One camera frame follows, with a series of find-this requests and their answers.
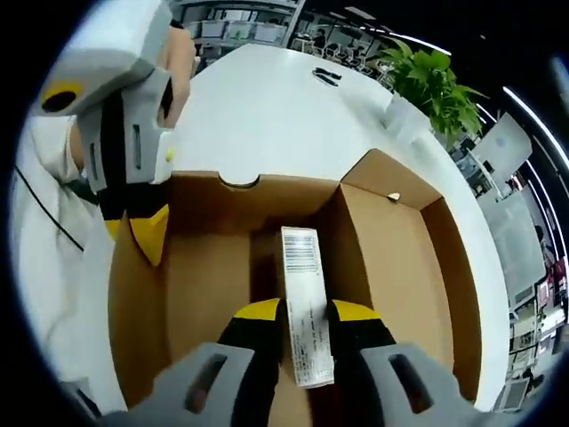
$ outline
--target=cardboard box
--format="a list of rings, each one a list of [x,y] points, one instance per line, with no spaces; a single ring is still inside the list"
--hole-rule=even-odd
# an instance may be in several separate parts
[[[286,299],[288,339],[294,381],[311,389],[334,383],[334,360],[326,310],[328,300],[317,231],[281,227],[276,269],[279,296]]]
[[[461,236],[441,195],[397,161],[373,149],[341,182],[262,175],[247,189],[215,172],[180,172],[170,191],[158,269],[127,222],[116,239],[109,331],[128,406],[150,393],[160,370],[217,341],[240,308],[276,296],[275,235],[284,225],[317,230],[328,298],[376,309],[398,341],[416,342],[476,398],[480,324]],[[387,199],[393,193],[398,202]],[[311,425],[307,391],[290,372],[281,371],[270,424]]]

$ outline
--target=green plant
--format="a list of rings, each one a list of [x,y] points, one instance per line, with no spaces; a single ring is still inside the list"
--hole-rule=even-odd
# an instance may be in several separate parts
[[[393,88],[427,115],[433,129],[449,143],[456,140],[460,131],[469,136],[480,133],[477,107],[469,96],[484,95],[456,83],[456,75],[450,69],[451,58],[437,50],[430,55],[421,50],[413,52],[404,42],[388,38],[398,47],[383,51],[383,59],[393,67],[389,72]]]

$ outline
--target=black cable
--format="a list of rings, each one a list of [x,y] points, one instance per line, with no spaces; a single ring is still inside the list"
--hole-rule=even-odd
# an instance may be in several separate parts
[[[20,176],[21,180],[24,182],[24,184],[26,184],[26,187],[28,187],[28,190],[30,192],[30,194],[32,195],[32,197],[36,200],[36,202],[39,204],[39,207],[42,208],[42,210],[45,212],[45,214],[50,218],[50,220],[52,220],[53,224],[55,224],[55,226],[63,233],[65,234],[65,236],[69,239],[69,241],[71,243],[73,243],[75,246],[77,246],[77,248],[83,252],[84,249],[81,245],[79,245],[77,243],[77,241],[73,238],[73,236],[71,236],[67,230],[65,230],[63,228],[63,226],[61,224],[58,223],[58,221],[53,218],[52,214],[50,213],[50,211],[47,210],[47,208],[44,206],[44,204],[42,203],[42,201],[39,199],[39,197],[37,196],[37,194],[32,190],[31,185],[29,185],[28,180],[26,179],[26,177],[24,176],[24,174],[21,172],[21,170],[19,169],[18,166],[16,166],[16,172],[18,173],[18,175]]]

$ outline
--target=white tabletop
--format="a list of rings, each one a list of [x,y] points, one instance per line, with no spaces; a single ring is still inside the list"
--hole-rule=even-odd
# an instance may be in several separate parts
[[[340,86],[316,80],[314,67],[342,75]],[[339,180],[368,149],[379,148],[415,171],[446,198],[469,257],[482,328],[477,407],[490,409],[504,384],[509,348],[498,254],[468,184],[435,137],[425,133],[404,147],[386,136],[380,117],[390,99],[381,85],[356,71],[249,44],[192,80],[188,104],[168,135],[177,146],[174,169],[219,171],[233,183],[254,181],[259,173]],[[91,243],[101,244],[100,239]],[[106,302],[100,304],[104,310]]]

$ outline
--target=desk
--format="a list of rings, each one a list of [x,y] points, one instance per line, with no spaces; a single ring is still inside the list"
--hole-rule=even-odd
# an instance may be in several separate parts
[[[342,75],[339,87],[316,80],[314,67]],[[354,70],[248,44],[192,80],[191,98],[168,136],[177,141],[174,169],[219,171],[238,184],[259,173],[339,180],[375,147],[415,171],[445,196],[469,257],[482,329],[477,407],[490,409],[504,384],[509,349],[508,300],[496,247],[468,184],[437,139],[425,132],[402,146],[386,135],[380,117],[390,100],[391,93]],[[107,310],[106,301],[100,306]]]

